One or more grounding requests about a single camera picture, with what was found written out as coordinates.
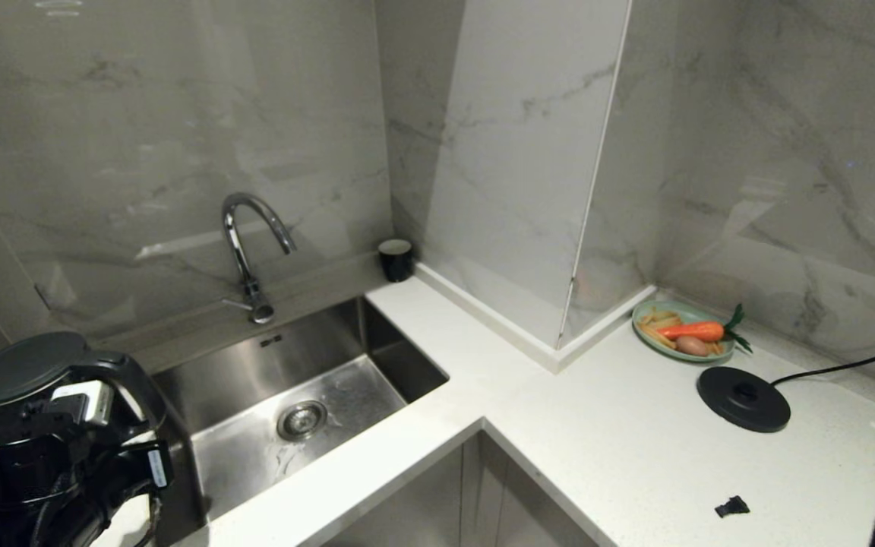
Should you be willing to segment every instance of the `marble backsplash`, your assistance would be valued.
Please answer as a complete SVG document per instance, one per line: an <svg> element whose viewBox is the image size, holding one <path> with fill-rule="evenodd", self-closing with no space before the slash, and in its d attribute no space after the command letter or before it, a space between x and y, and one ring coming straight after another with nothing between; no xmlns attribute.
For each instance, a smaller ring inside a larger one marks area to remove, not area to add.
<svg viewBox="0 0 875 547"><path fill-rule="evenodd" d="M0 2L0 235L53 320L237 294L231 191L299 245L248 226L268 290L392 235L372 0Z"/></svg>
<svg viewBox="0 0 875 547"><path fill-rule="evenodd" d="M577 278L874 354L875 2L635 0L583 249Z"/></svg>
<svg viewBox="0 0 875 547"><path fill-rule="evenodd" d="M378 0L393 220L556 346L628 2Z"/></svg>

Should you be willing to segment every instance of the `drain strainer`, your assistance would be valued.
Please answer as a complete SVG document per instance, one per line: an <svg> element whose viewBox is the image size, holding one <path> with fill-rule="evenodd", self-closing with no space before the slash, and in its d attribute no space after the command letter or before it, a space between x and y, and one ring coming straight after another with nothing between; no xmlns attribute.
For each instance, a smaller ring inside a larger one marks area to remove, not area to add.
<svg viewBox="0 0 875 547"><path fill-rule="evenodd" d="M276 429L287 441L298 441L312 435L326 423L326 407L318 401L296 403L279 416Z"/></svg>

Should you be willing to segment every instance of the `black cup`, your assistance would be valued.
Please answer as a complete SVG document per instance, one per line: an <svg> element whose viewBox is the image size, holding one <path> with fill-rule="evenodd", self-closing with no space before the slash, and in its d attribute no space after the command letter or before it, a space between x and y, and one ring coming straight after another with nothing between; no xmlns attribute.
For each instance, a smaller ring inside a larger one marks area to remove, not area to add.
<svg viewBox="0 0 875 547"><path fill-rule="evenodd" d="M387 239L380 243L380 266L390 283L400 283L414 273L413 246L404 239Z"/></svg>

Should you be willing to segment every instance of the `quartz countertop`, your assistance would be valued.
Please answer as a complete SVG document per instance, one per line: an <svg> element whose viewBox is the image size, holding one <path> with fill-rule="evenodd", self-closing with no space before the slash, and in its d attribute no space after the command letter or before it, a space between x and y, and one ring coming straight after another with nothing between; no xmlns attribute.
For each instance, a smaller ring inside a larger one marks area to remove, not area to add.
<svg viewBox="0 0 875 547"><path fill-rule="evenodd" d="M416 278L368 298L450 380L184 547L320 545L482 429L602 546L869 542L875 401L835 381L780 385L788 427L747 432L701 402L702 366L654 353L625 319L553 375ZM727 365L768 380L803 370L764 343ZM734 495L750 513L719 519Z"/></svg>

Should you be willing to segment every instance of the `chrome faucet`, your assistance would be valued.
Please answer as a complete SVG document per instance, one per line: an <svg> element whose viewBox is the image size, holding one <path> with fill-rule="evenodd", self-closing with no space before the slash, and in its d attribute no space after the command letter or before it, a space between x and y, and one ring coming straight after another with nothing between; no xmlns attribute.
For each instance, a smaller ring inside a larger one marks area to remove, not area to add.
<svg viewBox="0 0 875 547"><path fill-rule="evenodd" d="M245 304L229 300L223 300L223 302L247 309L249 311L249 320L257 325L262 325L272 320L273 316L275 316L275 309L265 299L265 295L261 293L258 280L253 276L252 270L249 267L249 261L245 256L242 240L238 236L238 227L235 225L235 209L239 205L248 205L254 212L258 213L258 216L263 218L265 224L272 229L272 233L274 233L275 239L278 240L283 252L289 254L296 250L296 246L286 226L279 220L279 215L275 214L272 207L268 207L267 202L252 194L242 193L242 191L237 191L235 194L225 198L225 202L222 204L222 232L225 233L226 238L229 240L232 254L235 255L235 264L238 266L238 272L242 276Z"/></svg>

